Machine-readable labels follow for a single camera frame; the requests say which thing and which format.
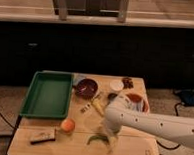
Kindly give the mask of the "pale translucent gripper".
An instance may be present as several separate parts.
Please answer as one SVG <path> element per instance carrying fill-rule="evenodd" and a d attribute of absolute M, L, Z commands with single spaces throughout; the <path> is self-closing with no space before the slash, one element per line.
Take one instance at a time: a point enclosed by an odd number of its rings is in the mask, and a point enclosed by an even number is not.
<path fill-rule="evenodd" d="M 103 126 L 103 131 L 107 135 L 107 139 L 109 141 L 109 150 L 114 150 L 117 141 L 118 141 L 118 135 L 115 133 L 115 131 L 110 127 L 109 121 L 106 119 L 102 120 L 102 126 Z"/>

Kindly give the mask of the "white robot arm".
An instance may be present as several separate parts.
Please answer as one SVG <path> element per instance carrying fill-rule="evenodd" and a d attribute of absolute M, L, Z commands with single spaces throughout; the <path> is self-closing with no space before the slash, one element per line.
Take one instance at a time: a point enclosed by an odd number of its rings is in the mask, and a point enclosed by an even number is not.
<path fill-rule="evenodd" d="M 112 147 L 126 126 L 194 149 L 194 119 L 135 111 L 126 95 L 115 97 L 105 107 L 102 124 Z"/>

